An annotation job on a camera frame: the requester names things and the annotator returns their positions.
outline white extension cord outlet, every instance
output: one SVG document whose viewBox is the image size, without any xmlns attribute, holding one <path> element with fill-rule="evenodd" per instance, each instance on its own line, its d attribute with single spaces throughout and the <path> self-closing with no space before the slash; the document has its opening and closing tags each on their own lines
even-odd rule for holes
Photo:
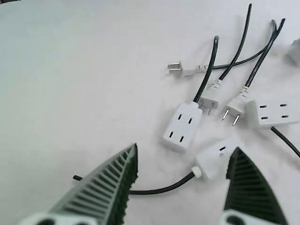
<svg viewBox="0 0 300 225">
<path fill-rule="evenodd" d="M 200 97 L 201 107 L 217 109 L 219 105 L 218 90 L 221 87 L 222 80 L 216 80 L 212 86 L 205 90 Z"/>
<path fill-rule="evenodd" d="M 246 119 L 251 128 L 270 128 L 272 126 L 298 123 L 298 106 L 293 101 L 256 101 L 246 104 Z"/>
<path fill-rule="evenodd" d="M 244 143 L 238 136 L 233 135 L 199 153 L 195 159 L 195 166 L 201 170 L 201 176 L 205 180 L 210 180 L 220 173 L 226 173 L 226 166 L 229 163 L 230 156 L 237 147 L 243 150 L 246 149 Z"/>
<path fill-rule="evenodd" d="M 179 104 L 164 135 L 162 143 L 167 147 L 185 152 L 192 141 L 202 117 L 202 110 L 196 102 Z"/>
</svg>

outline cord strain relief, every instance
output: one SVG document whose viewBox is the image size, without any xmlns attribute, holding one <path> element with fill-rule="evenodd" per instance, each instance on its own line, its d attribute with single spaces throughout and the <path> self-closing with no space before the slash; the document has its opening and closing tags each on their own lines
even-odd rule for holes
<svg viewBox="0 0 300 225">
<path fill-rule="evenodd" d="M 193 172 L 196 178 L 200 178 L 202 176 L 202 172 L 198 166 L 193 166 L 191 168 L 191 171 Z"/>
</svg>

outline electrical plug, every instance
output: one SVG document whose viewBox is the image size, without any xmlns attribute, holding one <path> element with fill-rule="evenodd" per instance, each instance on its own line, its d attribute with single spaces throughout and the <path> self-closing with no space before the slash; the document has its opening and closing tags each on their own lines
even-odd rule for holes
<svg viewBox="0 0 300 225">
<path fill-rule="evenodd" d="M 212 86 L 203 92 L 200 97 L 200 108 L 209 108 L 208 114 L 211 109 L 217 109 L 219 105 L 218 101 L 218 89 L 221 87 L 222 80 L 217 80 Z"/>
<path fill-rule="evenodd" d="M 289 101 L 256 101 L 246 104 L 246 120 L 251 128 L 299 123 L 298 105 Z"/>
<path fill-rule="evenodd" d="M 199 127 L 201 117 L 202 110 L 196 102 L 179 104 L 165 130 L 162 143 L 175 151 L 185 152 Z"/>
<path fill-rule="evenodd" d="M 245 144 L 238 136 L 233 135 L 199 153 L 195 158 L 195 166 L 192 168 L 195 177 L 210 180 L 220 173 L 226 173 L 230 156 L 237 147 L 243 150 L 246 149 Z"/>
<path fill-rule="evenodd" d="M 224 120 L 229 114 L 235 117 L 232 124 L 234 126 L 239 118 L 243 118 L 245 116 L 245 106 L 247 103 L 248 89 L 249 87 L 244 86 L 239 95 L 227 104 L 226 112 L 222 117 L 222 120 Z"/>
<path fill-rule="evenodd" d="M 168 70 L 170 74 L 181 75 L 181 76 L 191 76 L 198 73 L 205 73 L 207 71 L 208 65 L 196 66 L 194 68 L 183 69 L 182 63 L 179 61 L 177 63 L 172 63 L 168 65 Z"/>
</svg>

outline metal prong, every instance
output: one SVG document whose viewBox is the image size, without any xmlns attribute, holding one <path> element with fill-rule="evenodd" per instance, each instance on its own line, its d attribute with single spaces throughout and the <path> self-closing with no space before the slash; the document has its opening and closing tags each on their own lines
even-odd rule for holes
<svg viewBox="0 0 300 225">
<path fill-rule="evenodd" d="M 169 69 L 170 74 L 181 74 L 182 69 Z"/>
<path fill-rule="evenodd" d="M 168 65 L 169 73 L 179 75 L 182 73 L 182 65 L 179 61 L 178 63 L 172 63 Z"/>
<path fill-rule="evenodd" d="M 227 114 L 229 113 L 229 109 L 227 109 L 226 110 L 226 112 L 225 112 L 225 114 L 224 114 L 224 116 L 222 117 L 222 120 L 224 120 L 225 119 L 225 117 L 227 116 Z"/>
<path fill-rule="evenodd" d="M 214 103 L 211 103 L 210 109 L 208 110 L 208 115 L 210 115 L 210 111 L 211 111 L 211 109 L 213 109 L 213 108 L 214 108 Z"/>
<path fill-rule="evenodd" d="M 234 119 L 234 122 L 233 122 L 233 124 L 232 124 L 233 126 L 236 124 L 236 122 L 238 121 L 239 117 L 240 117 L 240 115 L 237 115 L 237 116 L 236 116 L 236 118 Z"/>
<path fill-rule="evenodd" d="M 181 69 L 181 63 L 180 61 L 177 63 L 172 63 L 168 65 L 168 69 Z"/>
</svg>

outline black cable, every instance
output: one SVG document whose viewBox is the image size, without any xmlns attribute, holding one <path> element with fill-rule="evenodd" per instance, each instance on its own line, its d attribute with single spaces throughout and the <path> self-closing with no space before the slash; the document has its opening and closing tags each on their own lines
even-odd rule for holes
<svg viewBox="0 0 300 225">
<path fill-rule="evenodd" d="M 274 28 L 274 26 L 272 26 L 272 27 L 273 27 L 273 31 L 272 31 L 271 37 L 274 35 L 274 32 L 275 32 L 275 33 L 277 32 L 276 29 Z M 258 53 L 256 53 L 255 55 L 253 55 L 253 56 L 251 56 L 251 57 L 249 57 L 249 58 L 247 58 L 247 59 L 244 59 L 244 60 L 235 62 L 233 66 L 238 66 L 238 65 L 244 64 L 244 63 L 246 63 L 246 62 L 249 62 L 249 61 L 255 59 L 256 57 L 258 57 L 259 55 L 261 55 L 261 54 L 264 52 L 264 50 L 266 49 L 267 46 L 268 46 L 268 45 L 266 45 L 262 50 L 260 50 L 260 51 L 259 51 Z M 229 66 L 229 64 L 223 64 L 223 65 L 219 65 L 219 66 L 214 66 L 212 69 L 224 69 L 224 68 L 227 68 L 228 66 Z"/>
<path fill-rule="evenodd" d="M 282 133 L 280 133 L 275 127 L 271 127 L 271 131 L 273 131 L 278 137 L 280 137 L 300 158 L 300 152 Z"/>
<path fill-rule="evenodd" d="M 246 82 L 246 84 L 245 84 L 246 87 L 250 87 L 250 85 L 251 85 L 251 83 L 252 83 L 252 81 L 253 81 L 253 79 L 254 79 L 254 77 L 255 77 L 255 75 L 256 75 L 258 69 L 259 69 L 259 67 L 260 67 L 261 64 L 263 63 L 263 60 L 266 58 L 266 56 L 267 56 L 269 50 L 271 49 L 271 47 L 272 47 L 272 45 L 273 45 L 275 39 L 278 37 L 278 34 L 279 34 L 279 32 L 281 31 L 284 22 L 285 22 L 285 19 L 282 19 L 282 20 L 281 20 L 281 23 L 280 23 L 280 26 L 279 26 L 279 27 L 280 27 L 280 30 L 277 30 L 276 33 L 275 33 L 274 35 L 271 36 L 271 38 L 270 38 L 270 40 L 269 40 L 269 42 L 268 42 L 268 44 L 267 44 L 266 49 L 263 51 L 262 55 L 259 57 L 259 59 L 258 59 L 256 65 L 254 66 L 254 68 L 253 68 L 253 70 L 252 70 L 252 72 L 251 72 L 251 74 L 250 74 L 250 76 L 249 76 L 249 78 L 248 78 L 248 80 L 247 80 L 247 82 Z"/>
<path fill-rule="evenodd" d="M 172 191 L 176 188 L 179 188 L 180 186 L 184 185 L 186 182 L 188 182 L 190 179 L 192 179 L 195 175 L 193 174 L 193 172 L 190 172 L 187 176 L 185 176 L 184 178 L 182 178 L 180 181 L 178 181 L 175 184 L 172 184 L 170 186 L 164 187 L 164 188 L 160 188 L 160 189 L 154 189 L 154 190 L 146 190 L 146 191 L 134 191 L 131 190 L 129 192 L 130 195 L 156 195 L 156 194 L 161 194 L 161 193 L 165 193 L 168 191 Z"/>
<path fill-rule="evenodd" d="M 219 80 L 221 80 L 221 81 L 227 76 L 227 74 L 229 73 L 229 71 L 231 70 L 233 65 L 235 64 L 236 60 L 238 59 L 238 57 L 240 55 L 240 52 L 242 51 L 243 45 L 245 43 L 247 31 L 248 31 L 249 22 L 250 22 L 251 8 L 252 8 L 252 4 L 249 4 L 247 17 L 246 17 L 245 28 L 244 28 L 244 32 L 243 32 L 243 35 L 242 35 L 242 39 L 240 41 L 239 48 L 238 48 L 234 58 L 232 59 L 231 63 L 229 64 L 229 66 L 226 68 L 226 70 L 219 77 Z"/>
<path fill-rule="evenodd" d="M 197 94 L 196 94 L 193 102 L 197 103 L 199 101 L 200 96 L 202 95 L 202 92 L 204 91 L 205 86 L 207 84 L 207 81 L 210 78 L 210 74 L 212 72 L 212 67 L 214 66 L 216 55 L 217 55 L 218 42 L 219 42 L 219 36 L 215 36 L 214 37 L 214 45 L 213 45 L 212 52 L 211 52 L 211 57 L 210 57 L 210 63 L 208 65 L 205 77 L 204 77 L 204 79 L 203 79 L 203 81 L 201 83 L 201 86 L 200 86 L 200 88 L 199 88 L 199 90 L 198 90 L 198 92 L 197 92 Z"/>
</svg>

